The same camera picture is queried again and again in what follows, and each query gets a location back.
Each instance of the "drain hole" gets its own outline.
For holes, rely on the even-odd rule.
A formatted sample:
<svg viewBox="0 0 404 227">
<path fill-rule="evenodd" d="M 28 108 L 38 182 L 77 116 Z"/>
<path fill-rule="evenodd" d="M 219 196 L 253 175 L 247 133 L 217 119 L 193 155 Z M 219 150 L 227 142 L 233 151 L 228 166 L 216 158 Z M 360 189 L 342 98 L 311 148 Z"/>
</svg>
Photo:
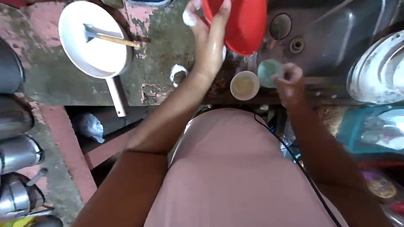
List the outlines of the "drain hole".
<svg viewBox="0 0 404 227">
<path fill-rule="evenodd" d="M 300 53 L 305 46 L 304 39 L 302 38 L 294 38 L 289 45 L 289 49 L 292 53 L 297 54 Z"/>
<path fill-rule="evenodd" d="M 285 38 L 292 28 L 292 20 L 285 14 L 279 14 L 276 16 L 269 26 L 269 33 L 275 40 L 281 40 Z"/>
</svg>

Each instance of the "small cup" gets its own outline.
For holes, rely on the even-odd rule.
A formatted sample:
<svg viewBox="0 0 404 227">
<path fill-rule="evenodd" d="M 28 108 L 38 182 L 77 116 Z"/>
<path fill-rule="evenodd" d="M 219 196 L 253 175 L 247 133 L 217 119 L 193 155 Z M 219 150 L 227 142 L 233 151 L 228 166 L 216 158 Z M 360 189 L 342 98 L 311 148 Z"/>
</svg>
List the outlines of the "small cup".
<svg viewBox="0 0 404 227">
<path fill-rule="evenodd" d="M 231 94 L 238 100 L 246 101 L 254 98 L 259 90 L 257 75 L 250 71 L 242 71 L 236 74 L 230 83 Z"/>
<path fill-rule="evenodd" d="M 259 64 L 257 74 L 261 86 L 266 88 L 277 88 L 276 84 L 272 81 L 271 76 L 277 74 L 280 77 L 284 77 L 283 66 L 277 60 L 267 59 Z"/>
</svg>

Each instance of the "pink shirt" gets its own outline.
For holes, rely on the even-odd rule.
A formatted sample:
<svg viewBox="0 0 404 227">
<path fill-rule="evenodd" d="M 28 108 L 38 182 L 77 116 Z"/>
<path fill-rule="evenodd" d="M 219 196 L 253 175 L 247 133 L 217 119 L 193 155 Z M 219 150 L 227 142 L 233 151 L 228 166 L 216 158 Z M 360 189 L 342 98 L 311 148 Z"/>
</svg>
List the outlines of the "pink shirt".
<svg viewBox="0 0 404 227">
<path fill-rule="evenodd" d="M 145 227 L 335 226 L 304 174 L 253 113 L 212 110 L 187 127 Z"/>
</svg>

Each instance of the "white frying pan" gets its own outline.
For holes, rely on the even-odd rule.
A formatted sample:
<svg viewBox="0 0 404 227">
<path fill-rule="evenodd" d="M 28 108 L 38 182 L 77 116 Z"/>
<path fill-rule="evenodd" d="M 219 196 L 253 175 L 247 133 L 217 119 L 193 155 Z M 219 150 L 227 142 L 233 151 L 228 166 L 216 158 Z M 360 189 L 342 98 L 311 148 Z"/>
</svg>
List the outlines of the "white frying pan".
<svg viewBox="0 0 404 227">
<path fill-rule="evenodd" d="M 107 36 L 126 40 L 128 36 L 107 11 L 91 2 L 73 2 L 60 15 L 59 36 L 67 56 L 84 73 L 107 81 L 116 113 L 118 117 L 124 117 L 126 113 L 114 76 L 129 68 L 133 49 L 98 38 L 87 42 L 84 24 L 92 25 Z"/>
</svg>

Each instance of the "red plastic bowl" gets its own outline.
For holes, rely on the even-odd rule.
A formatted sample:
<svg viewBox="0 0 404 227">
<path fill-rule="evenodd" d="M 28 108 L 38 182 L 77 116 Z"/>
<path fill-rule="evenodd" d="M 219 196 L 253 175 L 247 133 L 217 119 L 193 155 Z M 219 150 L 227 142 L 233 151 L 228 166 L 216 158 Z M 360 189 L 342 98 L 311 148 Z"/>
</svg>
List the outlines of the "red plastic bowl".
<svg viewBox="0 0 404 227">
<path fill-rule="evenodd" d="M 209 25 L 222 3 L 223 0 L 202 0 L 202 9 Z M 266 26 L 267 0 L 231 0 L 225 43 L 239 55 L 252 55 L 264 39 Z"/>
</svg>

